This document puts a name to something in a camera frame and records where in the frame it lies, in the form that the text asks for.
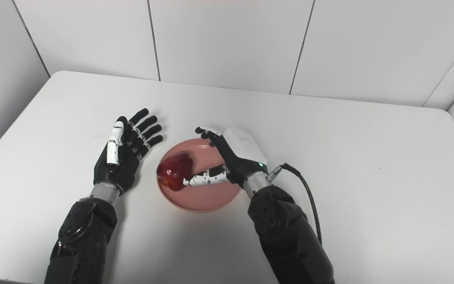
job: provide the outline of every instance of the cable connector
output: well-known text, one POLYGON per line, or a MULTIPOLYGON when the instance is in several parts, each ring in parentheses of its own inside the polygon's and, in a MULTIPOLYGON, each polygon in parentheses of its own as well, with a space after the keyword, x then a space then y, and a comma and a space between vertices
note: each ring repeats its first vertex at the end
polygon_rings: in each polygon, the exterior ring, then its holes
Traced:
POLYGON ((275 169, 272 170, 272 172, 270 172, 270 174, 267 176, 267 181, 268 182, 272 182, 276 176, 281 172, 283 168, 281 167, 281 165, 277 166, 275 169))

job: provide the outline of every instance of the pink plate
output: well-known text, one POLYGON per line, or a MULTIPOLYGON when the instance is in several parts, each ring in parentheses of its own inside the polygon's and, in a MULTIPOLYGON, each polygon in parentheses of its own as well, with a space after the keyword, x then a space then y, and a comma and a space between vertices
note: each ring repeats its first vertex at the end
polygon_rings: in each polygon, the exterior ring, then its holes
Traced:
MULTIPOLYGON (((223 164, 223 159, 216 148, 209 146, 209 140, 192 139, 176 144, 162 157, 159 164, 167 157, 187 152, 194 160, 194 173, 204 171, 223 164)), ((190 212, 210 212, 227 205, 241 189, 238 185, 226 181, 216 185, 202 185, 199 187, 185 187, 174 192, 157 182, 160 192, 176 207, 190 212)))

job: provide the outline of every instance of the robotic finger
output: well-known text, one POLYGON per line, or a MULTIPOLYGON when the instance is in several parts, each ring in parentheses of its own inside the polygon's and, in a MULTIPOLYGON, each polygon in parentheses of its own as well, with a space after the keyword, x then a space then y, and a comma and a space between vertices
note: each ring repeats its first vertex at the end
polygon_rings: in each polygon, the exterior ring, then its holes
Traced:
POLYGON ((184 178, 183 185, 214 185, 224 181, 229 181, 227 178, 227 167, 225 165, 219 165, 194 176, 184 178))

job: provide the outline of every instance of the wrist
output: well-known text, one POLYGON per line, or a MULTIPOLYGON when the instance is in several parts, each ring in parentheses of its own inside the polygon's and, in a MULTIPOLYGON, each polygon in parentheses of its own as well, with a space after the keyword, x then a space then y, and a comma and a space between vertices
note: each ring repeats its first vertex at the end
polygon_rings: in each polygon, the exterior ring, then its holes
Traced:
POLYGON ((102 199, 114 206, 120 193, 121 190, 117 185, 110 182, 99 182, 94 185, 89 197, 102 199))

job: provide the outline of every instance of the black arm casing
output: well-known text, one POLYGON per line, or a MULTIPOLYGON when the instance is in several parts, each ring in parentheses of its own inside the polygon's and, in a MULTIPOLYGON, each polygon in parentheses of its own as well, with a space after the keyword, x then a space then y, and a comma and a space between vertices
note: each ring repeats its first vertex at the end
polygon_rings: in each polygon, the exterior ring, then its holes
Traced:
POLYGON ((262 250, 280 284, 333 284, 333 267, 306 214, 283 189, 271 185, 250 201, 262 250))
POLYGON ((45 284, 101 284, 116 225, 117 214, 108 202, 83 198, 75 203, 59 230, 45 284))

